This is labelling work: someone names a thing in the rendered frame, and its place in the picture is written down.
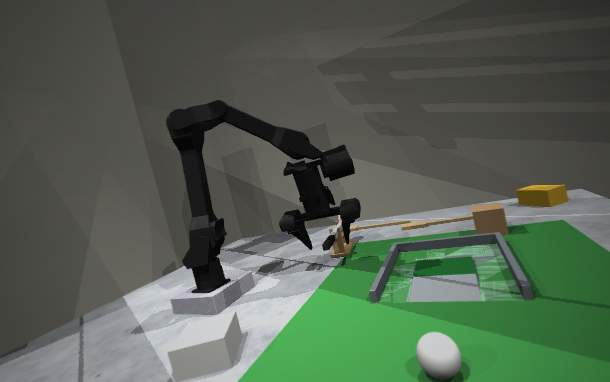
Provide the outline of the white golf ball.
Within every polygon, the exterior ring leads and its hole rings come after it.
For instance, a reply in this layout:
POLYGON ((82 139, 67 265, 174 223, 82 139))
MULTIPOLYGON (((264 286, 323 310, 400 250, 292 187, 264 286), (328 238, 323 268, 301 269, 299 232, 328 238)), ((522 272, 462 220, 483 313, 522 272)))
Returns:
POLYGON ((422 336, 416 354, 422 369, 433 378, 448 380, 461 369, 462 356, 458 346, 442 333, 431 332, 422 336))

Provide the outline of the brown cube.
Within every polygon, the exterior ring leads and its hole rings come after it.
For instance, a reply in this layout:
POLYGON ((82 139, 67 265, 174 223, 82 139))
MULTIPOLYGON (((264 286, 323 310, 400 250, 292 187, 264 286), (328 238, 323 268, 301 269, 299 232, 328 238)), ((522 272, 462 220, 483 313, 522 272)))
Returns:
POLYGON ((477 234, 496 233, 509 235, 505 211, 501 203, 472 206, 477 234))

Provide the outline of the yellow box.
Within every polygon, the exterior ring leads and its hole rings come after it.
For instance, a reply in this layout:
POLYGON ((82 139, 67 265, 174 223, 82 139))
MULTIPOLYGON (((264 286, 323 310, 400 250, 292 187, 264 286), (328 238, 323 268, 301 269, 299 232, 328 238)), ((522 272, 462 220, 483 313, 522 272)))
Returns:
POLYGON ((565 185, 532 185, 516 191, 519 205, 552 207, 568 202, 565 185))

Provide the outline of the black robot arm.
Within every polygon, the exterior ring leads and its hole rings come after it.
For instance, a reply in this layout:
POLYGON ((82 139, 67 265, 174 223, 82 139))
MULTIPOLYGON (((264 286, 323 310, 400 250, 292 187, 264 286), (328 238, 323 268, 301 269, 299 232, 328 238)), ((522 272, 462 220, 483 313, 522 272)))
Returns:
POLYGON ((219 258, 227 235, 224 219, 215 216, 209 193, 202 148, 204 132, 226 122, 265 141, 289 157, 319 160, 305 163, 287 162, 283 175, 293 174, 299 192, 308 192, 322 185, 318 170, 330 181, 355 174, 352 158, 345 145, 321 152, 310 144, 303 132, 278 127, 246 112, 216 100, 208 104, 173 110, 166 119, 171 139, 180 152, 192 213, 189 229, 190 248, 182 260, 192 269, 197 288, 192 293, 210 293, 231 281, 225 279, 219 258))

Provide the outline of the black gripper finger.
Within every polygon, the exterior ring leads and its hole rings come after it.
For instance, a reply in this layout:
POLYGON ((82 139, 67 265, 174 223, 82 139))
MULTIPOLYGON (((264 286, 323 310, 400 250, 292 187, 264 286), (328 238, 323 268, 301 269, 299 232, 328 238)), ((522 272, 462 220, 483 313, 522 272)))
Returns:
POLYGON ((292 231, 287 231, 288 234, 292 234, 294 235, 296 238, 298 238, 303 244, 305 244, 310 250, 312 250, 312 243, 311 240, 308 236, 308 233, 306 231, 305 228, 305 224, 304 222, 301 222, 298 229, 296 230, 292 230, 292 231))
POLYGON ((346 241, 347 244, 349 244, 350 224, 354 223, 354 222, 355 222, 355 219, 347 220, 347 221, 342 219, 342 222, 341 222, 342 228, 343 228, 343 232, 344 232, 345 241, 346 241))

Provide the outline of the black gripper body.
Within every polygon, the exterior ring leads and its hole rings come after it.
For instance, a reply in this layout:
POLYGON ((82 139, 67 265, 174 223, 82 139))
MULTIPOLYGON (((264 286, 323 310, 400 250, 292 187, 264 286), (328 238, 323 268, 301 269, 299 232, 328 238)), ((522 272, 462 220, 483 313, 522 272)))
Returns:
POLYGON ((296 230, 304 221, 336 215, 340 215, 345 221, 360 217, 361 206, 357 198, 342 200, 340 206, 330 208, 323 183, 314 190, 299 192, 299 194, 299 200, 303 203, 306 213, 301 214, 298 209, 285 212, 279 222, 282 232, 296 230))

